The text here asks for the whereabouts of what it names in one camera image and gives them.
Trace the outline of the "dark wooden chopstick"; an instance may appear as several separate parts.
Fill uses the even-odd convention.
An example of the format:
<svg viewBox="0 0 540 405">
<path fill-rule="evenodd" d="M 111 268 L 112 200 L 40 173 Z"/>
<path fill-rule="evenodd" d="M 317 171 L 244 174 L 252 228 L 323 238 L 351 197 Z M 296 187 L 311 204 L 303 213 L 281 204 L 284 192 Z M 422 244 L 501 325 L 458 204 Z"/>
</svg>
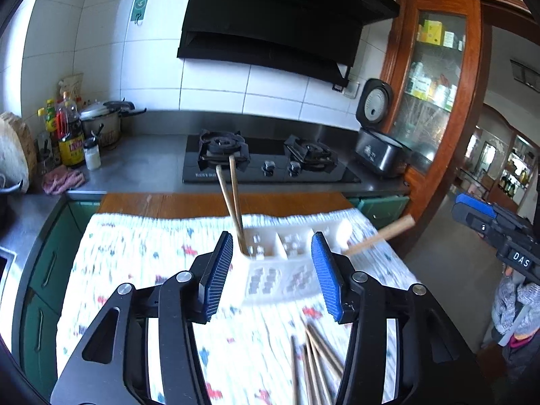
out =
<svg viewBox="0 0 540 405">
<path fill-rule="evenodd" d="M 308 353 L 311 356 L 311 366 L 313 366 L 314 374 L 314 383 L 317 385 L 319 395 L 322 397 L 322 404 L 333 404 L 333 398 L 329 389 L 329 382 L 327 380 L 325 366 L 323 359 L 319 354 L 311 347 L 309 343 Z"/>
<path fill-rule="evenodd" d="M 221 187 L 221 193 L 225 201 L 225 205 L 229 211 L 229 215 L 232 218 L 232 221 L 234 222 L 234 228 L 236 230 L 237 234 L 237 240 L 239 243 L 239 249 L 241 253 L 246 254 L 248 252 L 246 240 L 242 241 L 240 233 L 239 233 L 239 225 L 236 219 L 235 211 L 234 211 L 234 200 L 233 200 L 233 193 L 232 193 L 232 185 L 231 189 L 228 189 L 227 182 L 225 179 L 225 174 L 223 172 L 223 168 L 221 165 L 217 165 L 215 167 L 216 176 L 218 178 L 220 187 Z"/>
<path fill-rule="evenodd" d="M 237 173 L 236 173 L 236 161 L 235 161 L 234 155 L 229 156 L 229 166 L 230 166 L 231 185 L 232 185 L 232 193 L 233 193 L 233 200 L 234 200 L 234 211 L 235 211 L 236 219 L 239 225 L 239 233 L 240 233 L 241 239 L 242 241 L 245 241 L 244 232 L 243 232 L 242 211 L 241 211 L 240 200 L 239 200 L 240 196 L 239 196 Z"/>
<path fill-rule="evenodd" d="M 304 364 L 304 378 L 306 384 L 307 402 L 309 405 L 318 405 L 319 400 L 315 391 L 315 385 L 311 376 L 311 367 L 309 363 L 309 353 L 306 345 L 302 346 L 303 364 Z"/>
<path fill-rule="evenodd" d="M 300 404 L 300 394 L 298 388 L 298 367 L 297 367 L 297 346 L 294 335 L 290 337 L 291 350 L 291 372 L 292 372 L 292 388 L 293 388 L 293 404 Z"/>
</svg>

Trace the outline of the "light wooden chopstick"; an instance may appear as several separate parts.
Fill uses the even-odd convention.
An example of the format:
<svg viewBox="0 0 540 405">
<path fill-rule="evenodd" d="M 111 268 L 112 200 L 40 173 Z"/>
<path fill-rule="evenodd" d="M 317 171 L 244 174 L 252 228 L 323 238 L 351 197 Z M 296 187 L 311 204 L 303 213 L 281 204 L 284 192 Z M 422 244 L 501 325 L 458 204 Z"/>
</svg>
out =
<svg viewBox="0 0 540 405">
<path fill-rule="evenodd" d="M 378 231 L 375 235 L 364 239 L 360 243 L 354 244 L 345 250 L 342 254 L 351 257 L 355 254 L 358 254 L 377 243 L 382 241 L 392 240 L 393 238 L 399 236 L 405 231 L 410 230 L 415 225 L 415 220 L 411 215 L 403 216 L 393 223 L 387 225 Z"/>
</svg>

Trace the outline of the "white utensil holder caddy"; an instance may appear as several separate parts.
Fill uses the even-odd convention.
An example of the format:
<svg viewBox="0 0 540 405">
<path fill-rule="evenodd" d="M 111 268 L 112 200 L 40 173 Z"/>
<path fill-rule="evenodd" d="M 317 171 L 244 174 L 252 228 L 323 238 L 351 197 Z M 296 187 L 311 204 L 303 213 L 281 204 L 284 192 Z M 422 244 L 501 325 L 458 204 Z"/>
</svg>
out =
<svg viewBox="0 0 540 405">
<path fill-rule="evenodd" d="M 311 240 L 322 232 L 330 249 L 348 248 L 352 226 L 330 219 L 303 224 L 247 228 L 246 253 L 234 248 L 226 289 L 238 305 L 275 304 L 311 297 L 320 292 L 311 259 Z"/>
</svg>

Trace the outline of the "printed white cotton cloth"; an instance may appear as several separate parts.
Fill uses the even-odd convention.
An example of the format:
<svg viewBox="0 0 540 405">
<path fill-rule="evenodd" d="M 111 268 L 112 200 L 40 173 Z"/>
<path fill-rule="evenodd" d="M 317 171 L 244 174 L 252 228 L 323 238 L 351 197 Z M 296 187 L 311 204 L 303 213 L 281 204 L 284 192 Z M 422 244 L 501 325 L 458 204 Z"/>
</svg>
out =
<svg viewBox="0 0 540 405">
<path fill-rule="evenodd" d="M 244 229 L 347 220 L 348 246 L 373 236 L 373 225 L 358 210 L 273 218 L 247 215 Z M 122 284 L 153 287 L 192 266 L 214 249 L 229 218 L 158 219 L 96 214 L 83 232 L 64 297 L 56 335 L 56 365 L 64 373 L 81 338 L 108 298 Z M 290 404 L 293 402 L 290 337 L 297 361 L 305 329 L 319 329 L 339 359 L 345 359 L 351 328 L 329 315 L 321 291 L 275 304 L 238 305 L 223 288 L 217 313 L 194 334 L 206 389 L 214 404 Z"/>
</svg>

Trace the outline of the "black gas stove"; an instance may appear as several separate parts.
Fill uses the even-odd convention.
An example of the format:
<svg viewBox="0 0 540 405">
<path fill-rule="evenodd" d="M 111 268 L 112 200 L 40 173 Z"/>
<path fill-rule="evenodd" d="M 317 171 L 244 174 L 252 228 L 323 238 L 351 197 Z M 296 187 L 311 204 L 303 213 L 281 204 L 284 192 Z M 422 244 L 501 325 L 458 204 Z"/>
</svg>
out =
<svg viewBox="0 0 540 405">
<path fill-rule="evenodd" d="M 182 180 L 216 183 L 215 168 L 227 174 L 235 159 L 241 184 L 359 184 L 360 178 L 323 143 L 294 135 L 285 140 L 248 138 L 239 133 L 204 130 L 187 139 Z"/>
</svg>

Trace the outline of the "wooden glass cabinet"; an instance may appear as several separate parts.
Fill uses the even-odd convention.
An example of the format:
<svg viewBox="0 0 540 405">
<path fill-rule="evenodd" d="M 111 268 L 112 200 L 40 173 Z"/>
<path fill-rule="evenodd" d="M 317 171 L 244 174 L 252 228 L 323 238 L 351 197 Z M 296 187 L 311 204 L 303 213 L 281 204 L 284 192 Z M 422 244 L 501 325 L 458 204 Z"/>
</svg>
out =
<svg viewBox="0 0 540 405">
<path fill-rule="evenodd" d="M 382 78 L 395 94 L 383 131 L 411 151 L 405 213 L 416 225 L 392 240 L 413 249 L 450 188 L 478 121 L 491 32 L 481 0 L 397 0 Z"/>
</svg>

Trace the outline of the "black rice cooker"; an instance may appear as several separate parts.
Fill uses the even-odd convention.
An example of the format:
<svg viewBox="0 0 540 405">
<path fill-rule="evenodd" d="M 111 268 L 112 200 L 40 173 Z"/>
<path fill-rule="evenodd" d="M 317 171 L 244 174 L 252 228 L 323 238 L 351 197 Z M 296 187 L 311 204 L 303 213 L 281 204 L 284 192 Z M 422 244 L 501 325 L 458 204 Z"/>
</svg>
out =
<svg viewBox="0 0 540 405">
<path fill-rule="evenodd" d="M 355 156 L 373 174 L 382 178 L 398 178 L 409 166 L 411 150 L 382 132 L 394 92 L 386 82 L 371 78 L 364 83 L 356 119 L 360 124 Z"/>
</svg>

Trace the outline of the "white small jar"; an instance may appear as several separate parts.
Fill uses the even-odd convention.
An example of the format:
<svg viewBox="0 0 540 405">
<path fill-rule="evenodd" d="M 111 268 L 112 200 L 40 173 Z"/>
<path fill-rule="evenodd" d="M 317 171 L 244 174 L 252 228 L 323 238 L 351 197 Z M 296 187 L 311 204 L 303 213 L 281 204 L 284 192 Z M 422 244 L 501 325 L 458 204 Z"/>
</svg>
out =
<svg viewBox="0 0 540 405">
<path fill-rule="evenodd" d="M 84 141 L 83 152 L 87 169 L 94 171 L 101 167 L 101 154 L 96 137 L 91 137 Z"/>
</svg>

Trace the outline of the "pink rag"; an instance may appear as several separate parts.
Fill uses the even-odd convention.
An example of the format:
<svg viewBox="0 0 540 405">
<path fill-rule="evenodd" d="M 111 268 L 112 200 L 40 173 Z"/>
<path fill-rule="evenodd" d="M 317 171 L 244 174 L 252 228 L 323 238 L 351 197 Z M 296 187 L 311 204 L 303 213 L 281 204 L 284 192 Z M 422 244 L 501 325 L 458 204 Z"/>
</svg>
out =
<svg viewBox="0 0 540 405">
<path fill-rule="evenodd" d="M 80 170 L 73 170 L 61 165 L 44 175 L 42 189 L 47 195 L 57 196 L 76 189 L 84 185 L 85 182 L 85 176 Z"/>
</svg>

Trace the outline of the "steel pressure cooker pot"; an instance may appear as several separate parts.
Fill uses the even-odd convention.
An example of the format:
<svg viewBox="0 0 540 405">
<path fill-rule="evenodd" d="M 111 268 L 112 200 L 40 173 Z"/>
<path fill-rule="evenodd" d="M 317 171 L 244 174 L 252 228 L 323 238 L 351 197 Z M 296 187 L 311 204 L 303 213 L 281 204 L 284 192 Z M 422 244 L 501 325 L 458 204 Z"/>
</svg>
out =
<svg viewBox="0 0 540 405">
<path fill-rule="evenodd" d="M 96 137 L 99 146 L 111 147 L 121 138 L 122 118 L 145 112 L 126 100 L 92 103 L 80 112 L 82 130 L 87 138 Z"/>
</svg>

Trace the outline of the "soy sauce bottle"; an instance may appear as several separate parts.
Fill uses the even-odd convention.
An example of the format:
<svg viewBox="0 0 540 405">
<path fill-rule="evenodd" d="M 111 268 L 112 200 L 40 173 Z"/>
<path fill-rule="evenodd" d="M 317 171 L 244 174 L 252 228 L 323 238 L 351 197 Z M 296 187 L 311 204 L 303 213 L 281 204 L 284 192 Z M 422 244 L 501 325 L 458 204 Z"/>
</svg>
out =
<svg viewBox="0 0 540 405">
<path fill-rule="evenodd" d="M 84 162 L 84 134 L 77 103 L 68 91 L 62 93 L 58 113 L 59 152 L 62 163 L 68 167 L 81 166 Z"/>
</svg>

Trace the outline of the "round wooden cutting board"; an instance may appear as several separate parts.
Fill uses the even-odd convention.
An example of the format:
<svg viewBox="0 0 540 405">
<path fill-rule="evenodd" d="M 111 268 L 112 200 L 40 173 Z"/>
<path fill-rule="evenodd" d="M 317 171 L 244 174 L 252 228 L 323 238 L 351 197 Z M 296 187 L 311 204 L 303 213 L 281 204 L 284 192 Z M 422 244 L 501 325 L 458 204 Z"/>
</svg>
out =
<svg viewBox="0 0 540 405">
<path fill-rule="evenodd" d="M 0 118 L 1 173 L 9 185 L 22 183 L 27 193 L 36 177 L 36 148 L 28 125 L 13 112 Z"/>
</svg>

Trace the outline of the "yellow oil bottle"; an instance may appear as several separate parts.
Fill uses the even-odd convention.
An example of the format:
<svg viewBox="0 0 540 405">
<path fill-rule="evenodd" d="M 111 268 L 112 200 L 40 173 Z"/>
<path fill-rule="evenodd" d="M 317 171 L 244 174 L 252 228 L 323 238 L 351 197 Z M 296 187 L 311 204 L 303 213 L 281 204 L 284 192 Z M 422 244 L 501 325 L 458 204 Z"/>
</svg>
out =
<svg viewBox="0 0 540 405">
<path fill-rule="evenodd" d="M 49 141 L 49 150 L 52 153 L 56 166 L 61 165 L 58 140 L 58 124 L 56 118 L 56 103 L 53 99 L 47 99 L 45 106 L 39 108 L 37 115 L 44 121 L 46 136 Z"/>
</svg>

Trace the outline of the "black range hood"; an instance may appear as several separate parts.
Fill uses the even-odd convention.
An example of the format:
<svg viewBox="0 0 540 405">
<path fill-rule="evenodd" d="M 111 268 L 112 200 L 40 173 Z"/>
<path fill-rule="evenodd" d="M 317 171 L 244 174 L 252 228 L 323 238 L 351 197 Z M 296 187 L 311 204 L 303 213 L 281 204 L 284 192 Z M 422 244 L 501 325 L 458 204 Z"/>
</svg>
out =
<svg viewBox="0 0 540 405">
<path fill-rule="evenodd" d="M 178 56 L 349 84 L 364 26 L 396 18 L 395 0 L 189 0 Z"/>
</svg>

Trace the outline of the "white wall socket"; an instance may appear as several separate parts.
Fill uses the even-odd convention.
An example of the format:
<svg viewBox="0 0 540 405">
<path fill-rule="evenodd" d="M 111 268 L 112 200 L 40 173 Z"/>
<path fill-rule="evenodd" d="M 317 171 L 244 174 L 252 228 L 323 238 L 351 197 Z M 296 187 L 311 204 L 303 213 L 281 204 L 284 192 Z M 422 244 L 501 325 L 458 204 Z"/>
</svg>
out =
<svg viewBox="0 0 540 405">
<path fill-rule="evenodd" d="M 359 89 L 359 81 L 349 81 L 347 87 L 343 89 L 342 94 L 349 99 L 355 99 L 359 92 Z"/>
</svg>

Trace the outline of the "green wall hook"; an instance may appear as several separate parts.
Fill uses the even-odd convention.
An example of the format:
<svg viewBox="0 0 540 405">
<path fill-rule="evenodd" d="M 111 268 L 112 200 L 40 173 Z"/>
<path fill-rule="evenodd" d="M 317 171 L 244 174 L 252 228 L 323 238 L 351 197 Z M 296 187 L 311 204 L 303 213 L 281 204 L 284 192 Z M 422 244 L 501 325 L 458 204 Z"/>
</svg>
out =
<svg viewBox="0 0 540 405">
<path fill-rule="evenodd" d="M 144 20 L 148 0 L 135 0 L 132 8 L 130 21 L 135 25 L 139 25 Z"/>
</svg>

